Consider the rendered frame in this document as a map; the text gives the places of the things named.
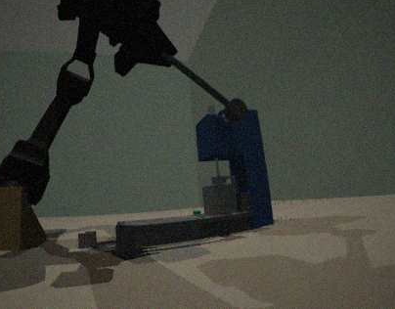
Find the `blue arbor press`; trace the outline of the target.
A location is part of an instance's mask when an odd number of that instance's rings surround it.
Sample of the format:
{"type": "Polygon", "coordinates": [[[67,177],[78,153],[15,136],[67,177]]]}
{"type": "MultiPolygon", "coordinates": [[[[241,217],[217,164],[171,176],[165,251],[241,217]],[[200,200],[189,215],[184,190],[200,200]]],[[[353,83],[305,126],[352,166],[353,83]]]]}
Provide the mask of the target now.
{"type": "Polygon", "coordinates": [[[227,179],[235,183],[238,212],[120,221],[115,227],[117,249],[183,243],[274,225],[257,110],[248,110],[240,99],[229,101],[173,56],[150,46],[146,49],[153,58],[163,56],[225,105],[217,114],[214,106],[208,106],[208,114],[196,125],[197,153],[198,161],[216,161],[212,185],[227,179]],[[220,176],[220,160],[229,161],[231,176],[220,176]]]}

